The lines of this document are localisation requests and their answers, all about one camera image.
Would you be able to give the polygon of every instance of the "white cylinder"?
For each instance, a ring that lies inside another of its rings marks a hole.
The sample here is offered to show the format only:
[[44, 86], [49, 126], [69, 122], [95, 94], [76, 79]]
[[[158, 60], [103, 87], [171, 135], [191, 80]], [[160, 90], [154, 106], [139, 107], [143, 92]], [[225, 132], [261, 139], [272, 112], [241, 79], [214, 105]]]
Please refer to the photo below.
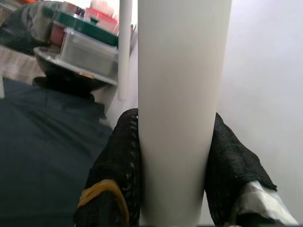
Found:
[[231, 0], [140, 0], [139, 136], [143, 219], [196, 226]]
[[128, 97], [129, 47], [131, 40], [132, 0], [120, 0], [119, 10], [119, 60], [118, 60], [118, 97]]

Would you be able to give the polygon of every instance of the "dark green fabric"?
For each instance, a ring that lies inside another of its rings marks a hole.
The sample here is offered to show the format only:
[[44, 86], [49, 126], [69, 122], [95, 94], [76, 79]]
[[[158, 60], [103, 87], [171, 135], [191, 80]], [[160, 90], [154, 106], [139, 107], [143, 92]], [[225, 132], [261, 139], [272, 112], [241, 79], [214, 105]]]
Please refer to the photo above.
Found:
[[111, 128], [103, 105], [5, 80], [0, 226], [68, 227]]

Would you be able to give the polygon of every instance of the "red lid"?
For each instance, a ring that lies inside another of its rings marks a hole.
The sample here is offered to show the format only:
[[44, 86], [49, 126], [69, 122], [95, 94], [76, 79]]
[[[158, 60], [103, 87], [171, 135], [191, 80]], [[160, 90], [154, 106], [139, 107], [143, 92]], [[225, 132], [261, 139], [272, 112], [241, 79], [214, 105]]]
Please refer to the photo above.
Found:
[[112, 23], [118, 24], [118, 22], [117, 22], [116, 19], [110, 17], [108, 14], [105, 14], [104, 12], [101, 12], [101, 11], [99, 11], [99, 10], [97, 10], [97, 9], [94, 9], [94, 8], [86, 8], [85, 10], [88, 10], [88, 11], [90, 11], [90, 12], [92, 12], [92, 13], [99, 14], [99, 16], [100, 16], [101, 18], [103, 18], [104, 20], [108, 20], [108, 21], [110, 21], [110, 22], [112, 22]]

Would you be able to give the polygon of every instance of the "white wall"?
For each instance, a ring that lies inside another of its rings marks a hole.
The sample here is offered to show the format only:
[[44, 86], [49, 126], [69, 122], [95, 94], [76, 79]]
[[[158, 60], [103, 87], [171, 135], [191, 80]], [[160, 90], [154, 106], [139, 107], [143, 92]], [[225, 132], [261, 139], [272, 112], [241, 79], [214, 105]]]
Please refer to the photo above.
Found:
[[303, 223], [303, 1], [233, 0], [218, 112]]

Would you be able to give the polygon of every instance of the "black knit fabric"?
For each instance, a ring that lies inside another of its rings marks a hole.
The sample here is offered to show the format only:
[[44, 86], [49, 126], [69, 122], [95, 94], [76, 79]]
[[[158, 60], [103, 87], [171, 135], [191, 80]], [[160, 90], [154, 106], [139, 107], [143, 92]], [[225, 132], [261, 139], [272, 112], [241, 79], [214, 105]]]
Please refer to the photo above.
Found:
[[[113, 179], [126, 200], [130, 226], [139, 224], [141, 205], [141, 155], [138, 137], [138, 109], [124, 112], [108, 141], [91, 168], [85, 189], [104, 179]], [[102, 193], [77, 209], [77, 227], [124, 226], [114, 196]]]
[[205, 177], [208, 206], [215, 225], [222, 226], [229, 219], [241, 190], [251, 181], [276, 190], [258, 156], [241, 144], [216, 114]]

